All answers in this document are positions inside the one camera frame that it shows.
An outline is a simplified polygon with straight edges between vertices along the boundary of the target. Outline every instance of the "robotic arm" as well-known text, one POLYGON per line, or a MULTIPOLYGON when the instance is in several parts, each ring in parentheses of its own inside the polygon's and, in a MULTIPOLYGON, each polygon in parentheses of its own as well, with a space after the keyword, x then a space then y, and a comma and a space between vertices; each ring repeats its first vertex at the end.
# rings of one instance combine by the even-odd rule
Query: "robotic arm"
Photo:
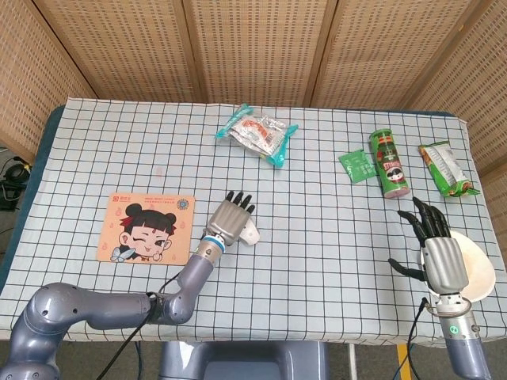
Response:
POLYGON ((436 313, 426 307, 440 319, 454 372, 462 378, 491 379, 471 302, 460 294, 468 285, 468 276, 458 242, 451 237, 447 221, 436 207, 415 197, 414 203, 421 215, 420 222, 409 212, 398 214, 412 225, 421 243, 423 270, 404 268, 394 259, 389 259, 389 264, 405 276, 426 281, 440 295, 436 313))
POLYGON ((254 244, 259 238, 250 220, 255 207, 247 208, 251 196, 243 199, 240 192, 233 197, 229 192, 208 221, 197 251, 177 275, 180 290, 176 294, 104 294, 67 283, 41 287, 14 325, 9 358, 0 369, 0 379, 58 380, 56 351, 68 329, 79 321, 99 330, 188 321, 225 245, 238 239, 254 244))

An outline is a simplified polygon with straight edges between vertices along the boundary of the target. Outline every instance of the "table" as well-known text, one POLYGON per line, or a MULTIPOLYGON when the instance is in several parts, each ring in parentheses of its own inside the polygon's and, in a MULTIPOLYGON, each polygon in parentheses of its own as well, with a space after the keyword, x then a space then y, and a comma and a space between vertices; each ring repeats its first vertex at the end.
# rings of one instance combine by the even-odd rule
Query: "table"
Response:
MULTIPOLYGON (((0 296, 0 338, 9 338, 45 283, 145 292, 181 269, 95 260, 109 194, 194 195, 195 249, 226 190, 242 189, 257 203, 261 241, 227 249, 188 323, 147 325, 140 339, 405 342, 428 291, 392 272, 387 259, 417 265, 417 239, 396 214, 415 207, 409 197, 384 199, 377 178, 350 184, 337 159, 357 149, 369 153, 368 136, 385 127, 395 134, 412 194, 439 207, 452 229, 476 241, 493 262, 497 285, 474 310, 485 340, 505 336, 506 275, 485 200, 442 198, 417 151, 449 139, 480 188, 465 122, 445 114, 263 108, 300 125, 285 167, 274 169, 229 139, 215 140, 233 111, 230 104, 69 99, 54 139, 49 131, 43 139, 30 184, 38 189, 32 204, 24 204, 19 244, 7 253, 12 264, 0 296)), ((170 284, 168 291, 176 288, 170 284)), ((83 322, 67 339, 124 340, 131 331, 97 331, 83 322)), ((438 322, 423 313, 415 342, 438 344, 440 337, 438 322)))

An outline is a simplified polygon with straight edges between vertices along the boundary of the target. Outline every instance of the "yellow pole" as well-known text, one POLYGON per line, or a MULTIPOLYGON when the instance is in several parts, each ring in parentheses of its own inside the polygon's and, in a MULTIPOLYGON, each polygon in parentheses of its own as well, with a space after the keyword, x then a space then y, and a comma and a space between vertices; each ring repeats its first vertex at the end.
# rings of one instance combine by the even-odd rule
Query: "yellow pole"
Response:
MULTIPOLYGON (((402 363, 403 360, 406 358, 406 354, 408 351, 406 350, 406 344, 398 344, 396 346, 398 349, 398 365, 402 363)), ((405 360, 402 369, 399 371, 399 378, 401 380, 411 380, 412 376, 410 374, 410 365, 408 359, 405 360)))

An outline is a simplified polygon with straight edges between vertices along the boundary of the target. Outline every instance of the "hair bun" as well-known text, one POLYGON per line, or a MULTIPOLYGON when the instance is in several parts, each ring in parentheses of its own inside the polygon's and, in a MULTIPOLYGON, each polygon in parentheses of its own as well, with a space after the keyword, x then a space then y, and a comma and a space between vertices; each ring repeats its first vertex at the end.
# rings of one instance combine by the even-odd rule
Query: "hair bun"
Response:
POLYGON ((128 216, 136 216, 140 214, 142 210, 143 208, 139 203, 133 203, 127 206, 127 208, 125 209, 125 214, 127 214, 128 216))
POLYGON ((171 224, 174 224, 176 222, 176 215, 170 212, 169 214, 166 214, 166 217, 169 219, 169 222, 171 224))

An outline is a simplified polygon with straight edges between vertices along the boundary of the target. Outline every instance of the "woven panel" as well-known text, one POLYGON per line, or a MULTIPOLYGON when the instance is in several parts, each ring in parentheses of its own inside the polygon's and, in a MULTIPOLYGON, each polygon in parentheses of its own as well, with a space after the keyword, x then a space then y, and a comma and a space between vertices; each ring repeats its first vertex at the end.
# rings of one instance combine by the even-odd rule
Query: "woven panel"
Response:
POLYGON ((23 2, 0 0, 0 141, 30 162, 52 109, 95 97, 39 21, 23 2))
POLYGON ((326 3, 192 1, 208 100, 301 105, 326 3))
POLYGON ((507 260, 507 173, 484 186, 484 196, 504 260, 507 260))
POLYGON ((178 28, 185 15, 177 20, 177 2, 36 2, 100 97, 196 100, 178 28))
POLYGON ((341 0, 312 106, 396 108, 468 3, 341 0))
POLYGON ((506 30, 507 0, 496 0, 413 105, 468 121, 479 171, 507 154, 506 30))

